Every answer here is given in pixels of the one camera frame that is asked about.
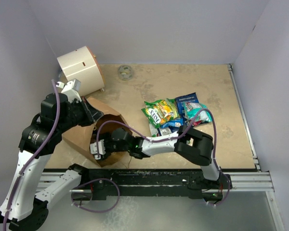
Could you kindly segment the blue chips bag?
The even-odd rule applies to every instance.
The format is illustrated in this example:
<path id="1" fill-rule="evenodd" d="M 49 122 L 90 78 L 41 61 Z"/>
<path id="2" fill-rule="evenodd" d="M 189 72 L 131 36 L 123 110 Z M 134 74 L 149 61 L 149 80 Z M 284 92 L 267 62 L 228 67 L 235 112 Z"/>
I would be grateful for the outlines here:
<path id="1" fill-rule="evenodd" d="M 196 93 L 179 96 L 175 98 L 177 109 L 180 117 L 183 119 L 185 125 L 189 125 L 195 113 L 191 113 L 194 109 L 201 109 L 202 104 L 199 103 Z"/>

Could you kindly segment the teal snack packet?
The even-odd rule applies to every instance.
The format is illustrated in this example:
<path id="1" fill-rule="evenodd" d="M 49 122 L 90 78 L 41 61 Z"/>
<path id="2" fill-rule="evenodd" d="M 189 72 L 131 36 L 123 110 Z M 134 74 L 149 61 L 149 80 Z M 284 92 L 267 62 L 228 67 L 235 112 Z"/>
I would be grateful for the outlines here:
<path id="1" fill-rule="evenodd" d="M 191 121 L 200 112 L 194 122 L 202 121 L 202 123 L 209 123 L 212 121 L 210 114 L 206 110 L 202 111 L 203 108 L 207 108 L 206 105 L 196 102 L 184 102 L 183 106 L 186 119 Z"/>

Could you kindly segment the brown paper bag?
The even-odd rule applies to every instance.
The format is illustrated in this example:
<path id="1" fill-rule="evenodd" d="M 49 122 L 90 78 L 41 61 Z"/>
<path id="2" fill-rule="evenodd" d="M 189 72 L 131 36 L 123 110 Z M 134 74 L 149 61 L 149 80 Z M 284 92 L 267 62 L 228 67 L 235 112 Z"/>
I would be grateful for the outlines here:
<path id="1" fill-rule="evenodd" d="M 112 152 L 106 160 L 95 160 L 90 152 L 90 144 L 96 141 L 96 133 L 99 127 L 106 121 L 114 120 L 127 124 L 123 117 L 123 104 L 110 99 L 97 99 L 88 97 L 87 101 L 94 108 L 102 111 L 104 115 L 98 122 L 88 127 L 76 126 L 63 134 L 63 141 L 81 157 L 85 158 L 80 165 L 87 168 L 123 168 L 130 167 L 131 157 L 127 152 Z"/>

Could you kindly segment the green snack packet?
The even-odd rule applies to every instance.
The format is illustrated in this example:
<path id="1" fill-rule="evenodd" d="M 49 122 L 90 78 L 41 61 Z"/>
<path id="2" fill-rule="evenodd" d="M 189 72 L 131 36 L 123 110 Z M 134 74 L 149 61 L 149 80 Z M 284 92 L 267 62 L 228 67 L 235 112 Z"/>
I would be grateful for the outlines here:
<path id="1" fill-rule="evenodd" d="M 150 133 L 153 137 L 159 135 L 158 126 L 160 117 L 157 111 L 156 102 L 144 102 L 145 108 L 142 109 L 143 114 L 148 119 Z"/>

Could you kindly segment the blue white snack packet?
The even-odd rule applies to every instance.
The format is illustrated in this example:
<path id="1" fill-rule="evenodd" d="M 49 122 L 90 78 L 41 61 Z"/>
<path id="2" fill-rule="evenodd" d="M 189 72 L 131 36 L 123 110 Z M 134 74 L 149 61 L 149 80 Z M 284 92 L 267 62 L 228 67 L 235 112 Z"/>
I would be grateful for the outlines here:
<path id="1" fill-rule="evenodd" d="M 169 135 L 176 132 L 179 129 L 179 127 L 182 126 L 183 124 L 184 124 L 183 119 L 177 118 L 161 125 L 158 128 L 158 132 L 160 136 Z"/>

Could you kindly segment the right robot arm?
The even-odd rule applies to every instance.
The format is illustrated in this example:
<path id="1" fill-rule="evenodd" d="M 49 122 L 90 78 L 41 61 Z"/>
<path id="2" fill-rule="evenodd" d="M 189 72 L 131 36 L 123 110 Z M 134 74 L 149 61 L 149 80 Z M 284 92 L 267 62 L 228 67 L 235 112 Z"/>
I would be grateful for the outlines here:
<path id="1" fill-rule="evenodd" d="M 100 153 L 106 158 L 113 152 L 128 152 L 136 159 L 175 152 L 192 164 L 201 167 L 205 184 L 216 188 L 222 181 L 231 188 L 231 181 L 216 162 L 215 138 L 193 128 L 181 126 L 178 131 L 160 137 L 133 136 L 123 128 L 103 139 Z"/>

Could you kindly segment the green yellow candy packet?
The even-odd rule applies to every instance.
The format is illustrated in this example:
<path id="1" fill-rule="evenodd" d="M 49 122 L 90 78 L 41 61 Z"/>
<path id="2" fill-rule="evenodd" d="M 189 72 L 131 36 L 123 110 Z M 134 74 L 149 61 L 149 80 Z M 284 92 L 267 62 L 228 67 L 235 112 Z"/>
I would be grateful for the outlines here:
<path id="1" fill-rule="evenodd" d="M 152 103 L 144 102 L 146 107 L 141 111 L 154 128 L 160 128 L 165 123 L 177 119 L 179 112 L 174 99 L 161 99 Z"/>

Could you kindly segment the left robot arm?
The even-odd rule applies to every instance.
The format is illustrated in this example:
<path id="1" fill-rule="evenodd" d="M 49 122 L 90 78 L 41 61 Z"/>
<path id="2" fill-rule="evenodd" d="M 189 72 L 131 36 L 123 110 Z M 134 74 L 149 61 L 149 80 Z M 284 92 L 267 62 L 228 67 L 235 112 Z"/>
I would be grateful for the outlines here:
<path id="1" fill-rule="evenodd" d="M 61 142 L 62 134 L 75 126 L 90 126 L 103 115 L 85 97 L 69 101 L 63 93 L 46 96 L 40 113 L 22 132 L 16 172 L 0 206 L 0 223 L 5 231 L 38 230 L 49 210 L 69 190 L 89 185 L 87 169 L 73 164 L 59 180 L 36 193 L 45 165 Z"/>

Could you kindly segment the red snack packet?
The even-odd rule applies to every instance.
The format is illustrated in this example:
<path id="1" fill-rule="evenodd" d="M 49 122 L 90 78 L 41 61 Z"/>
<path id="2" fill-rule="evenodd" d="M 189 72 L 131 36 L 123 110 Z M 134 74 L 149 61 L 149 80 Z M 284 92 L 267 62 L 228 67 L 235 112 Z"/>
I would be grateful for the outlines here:
<path id="1" fill-rule="evenodd" d="M 193 126 L 198 126 L 198 125 L 200 125 L 201 123 L 202 123 L 202 121 L 196 121 L 196 122 L 193 123 Z"/>

